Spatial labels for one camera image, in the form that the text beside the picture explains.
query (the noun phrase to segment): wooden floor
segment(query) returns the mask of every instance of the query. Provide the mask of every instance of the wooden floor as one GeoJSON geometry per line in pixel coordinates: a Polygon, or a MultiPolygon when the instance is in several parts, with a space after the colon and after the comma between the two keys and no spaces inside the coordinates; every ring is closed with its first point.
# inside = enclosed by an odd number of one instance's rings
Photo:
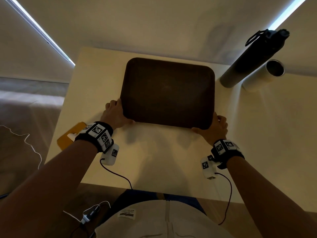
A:
{"type": "MultiPolygon", "coordinates": [[[[0,78],[0,125],[6,125],[19,135],[29,133],[27,141],[42,155],[42,164],[67,88],[67,84],[61,83],[0,78]]],[[[0,194],[4,194],[13,191],[36,171],[40,158],[24,143],[25,136],[13,135],[5,127],[0,127],[0,137],[0,194]]],[[[81,220],[85,209],[104,200],[113,204],[122,192],[124,189],[121,188],[80,184],[64,210],[81,220]]],[[[199,202],[211,220],[222,221],[227,202],[205,199],[199,199],[199,202]]],[[[103,203],[95,220],[86,224],[90,234],[108,209],[108,204],[103,203]]],[[[69,237],[78,224],[74,218],[61,212],[46,237],[69,237]]],[[[261,237],[244,204],[231,203],[222,226],[237,238],[261,237]]],[[[73,237],[87,235],[78,229],[73,237]]]]}

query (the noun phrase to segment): wrist strap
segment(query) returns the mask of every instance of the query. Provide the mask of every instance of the wrist strap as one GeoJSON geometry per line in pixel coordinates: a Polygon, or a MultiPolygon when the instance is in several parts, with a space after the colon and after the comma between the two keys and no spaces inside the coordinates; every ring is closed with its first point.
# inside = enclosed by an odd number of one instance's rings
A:
{"type": "Polygon", "coordinates": [[[213,155],[213,161],[221,163],[217,166],[219,169],[226,169],[228,160],[234,156],[244,158],[240,148],[228,139],[217,140],[213,145],[211,153],[213,155]]]}
{"type": "Polygon", "coordinates": [[[113,145],[112,127],[104,122],[96,121],[87,125],[82,129],[75,138],[76,140],[85,140],[92,143],[98,150],[98,152],[106,153],[113,145]]]}

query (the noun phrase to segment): carry loop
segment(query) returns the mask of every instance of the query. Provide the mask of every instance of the carry loop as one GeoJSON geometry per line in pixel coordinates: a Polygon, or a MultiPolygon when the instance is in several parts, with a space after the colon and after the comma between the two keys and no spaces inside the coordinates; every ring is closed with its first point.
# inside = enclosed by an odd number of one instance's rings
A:
{"type": "Polygon", "coordinates": [[[252,37],[250,37],[247,42],[245,43],[245,46],[248,46],[249,44],[251,44],[253,41],[255,41],[259,36],[261,36],[261,34],[267,32],[268,29],[263,30],[263,31],[258,31],[256,32],[256,34],[254,34],[252,37]]]}

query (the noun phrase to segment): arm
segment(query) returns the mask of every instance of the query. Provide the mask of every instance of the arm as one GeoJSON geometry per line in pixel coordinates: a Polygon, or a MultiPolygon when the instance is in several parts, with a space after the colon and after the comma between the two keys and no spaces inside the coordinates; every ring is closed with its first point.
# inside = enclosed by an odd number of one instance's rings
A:
{"type": "MultiPolygon", "coordinates": [[[[226,139],[227,127],[226,118],[214,113],[208,130],[192,130],[213,145],[219,139],[226,139]]],[[[317,237],[314,220],[246,160],[232,157],[227,168],[263,237],[317,237]]]]}
{"type": "MultiPolygon", "coordinates": [[[[123,116],[120,99],[106,104],[100,121],[113,130],[133,122],[123,116]]],[[[0,236],[43,237],[96,154],[93,144],[77,140],[30,176],[0,204],[0,236]]]]}

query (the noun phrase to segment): person's left arm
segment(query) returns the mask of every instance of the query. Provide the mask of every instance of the person's left arm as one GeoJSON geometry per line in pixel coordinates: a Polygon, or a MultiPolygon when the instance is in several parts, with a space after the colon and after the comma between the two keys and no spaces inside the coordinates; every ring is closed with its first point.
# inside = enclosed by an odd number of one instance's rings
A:
{"type": "MultiPolygon", "coordinates": [[[[133,123],[123,116],[120,99],[106,104],[100,121],[113,130],[133,123]]],[[[0,236],[43,237],[96,154],[92,143],[77,140],[30,176],[0,203],[0,236]]]]}

